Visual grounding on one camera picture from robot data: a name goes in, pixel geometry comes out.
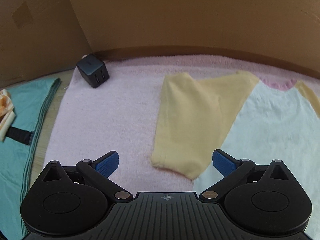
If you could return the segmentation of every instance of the light blue cloth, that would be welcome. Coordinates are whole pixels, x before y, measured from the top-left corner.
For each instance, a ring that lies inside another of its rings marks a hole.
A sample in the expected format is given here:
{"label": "light blue cloth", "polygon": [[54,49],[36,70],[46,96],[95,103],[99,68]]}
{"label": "light blue cloth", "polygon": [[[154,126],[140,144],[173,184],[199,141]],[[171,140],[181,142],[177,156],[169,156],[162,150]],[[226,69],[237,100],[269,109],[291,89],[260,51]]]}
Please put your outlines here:
{"label": "light blue cloth", "polygon": [[[312,202],[305,232],[320,239],[320,119],[295,87],[279,91],[260,81],[238,113],[221,150],[256,164],[282,160]],[[211,163],[194,181],[193,189],[200,194],[221,179],[222,174]]]}
{"label": "light blue cloth", "polygon": [[34,131],[29,146],[8,137],[0,142],[0,230],[8,240],[20,240],[27,234],[20,204],[28,191],[44,116],[59,85],[60,79],[45,78],[8,89],[16,114],[12,126]]}

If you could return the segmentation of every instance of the black usb charger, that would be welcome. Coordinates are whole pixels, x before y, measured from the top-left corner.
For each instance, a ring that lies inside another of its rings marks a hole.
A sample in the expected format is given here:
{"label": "black usb charger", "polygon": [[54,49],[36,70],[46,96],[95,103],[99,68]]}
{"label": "black usb charger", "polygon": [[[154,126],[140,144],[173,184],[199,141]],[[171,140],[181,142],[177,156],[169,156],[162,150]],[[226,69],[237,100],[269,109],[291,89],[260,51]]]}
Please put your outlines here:
{"label": "black usb charger", "polygon": [[77,67],[81,73],[81,76],[93,88],[100,86],[109,78],[106,65],[93,54],[89,54],[81,59],[77,63]]}

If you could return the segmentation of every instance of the crosshair marking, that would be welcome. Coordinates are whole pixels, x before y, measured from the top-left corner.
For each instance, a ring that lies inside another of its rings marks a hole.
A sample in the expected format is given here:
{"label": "crosshair marking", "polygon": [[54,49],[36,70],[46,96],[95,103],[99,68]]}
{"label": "crosshair marking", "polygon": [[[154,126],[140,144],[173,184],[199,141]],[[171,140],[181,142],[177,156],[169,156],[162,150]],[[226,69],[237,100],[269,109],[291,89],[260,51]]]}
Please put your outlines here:
{"label": "crosshair marking", "polygon": [[165,195],[163,198],[164,198],[166,201],[168,201],[168,200],[170,200],[172,197],[169,196],[169,195]]}

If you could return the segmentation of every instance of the wooden surface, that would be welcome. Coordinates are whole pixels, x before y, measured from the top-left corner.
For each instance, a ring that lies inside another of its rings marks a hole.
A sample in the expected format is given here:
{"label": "wooden surface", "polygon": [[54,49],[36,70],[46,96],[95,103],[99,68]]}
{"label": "wooden surface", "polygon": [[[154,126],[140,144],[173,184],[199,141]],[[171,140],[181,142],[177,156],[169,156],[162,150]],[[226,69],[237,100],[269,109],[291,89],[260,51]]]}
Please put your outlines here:
{"label": "wooden surface", "polygon": [[57,93],[55,94],[52,103],[48,109],[48,112],[45,115],[44,123],[40,132],[39,141],[36,147],[35,156],[32,163],[31,175],[30,175],[30,187],[35,182],[36,178],[39,176],[42,171],[44,164],[45,152],[47,151],[48,143],[51,136],[51,131],[56,120],[58,110],[60,107],[61,100],[66,92],[66,87],[68,87],[73,69],[67,70],[59,73],[55,73],[46,77],[55,77],[61,79],[61,85],[58,88]]}

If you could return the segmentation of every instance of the fabric fold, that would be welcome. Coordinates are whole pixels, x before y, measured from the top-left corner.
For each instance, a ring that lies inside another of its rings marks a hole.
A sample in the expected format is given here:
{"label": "fabric fold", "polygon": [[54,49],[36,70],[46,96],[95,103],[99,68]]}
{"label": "fabric fold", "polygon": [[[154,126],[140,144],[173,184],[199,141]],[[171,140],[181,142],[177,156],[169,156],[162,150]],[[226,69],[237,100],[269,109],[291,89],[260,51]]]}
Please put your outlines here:
{"label": "fabric fold", "polygon": [[60,85],[60,79],[39,79],[8,89],[18,129],[32,131],[30,145],[6,137],[0,142],[0,229],[8,240],[20,240],[27,229],[20,204],[29,188],[31,165],[44,116]]}

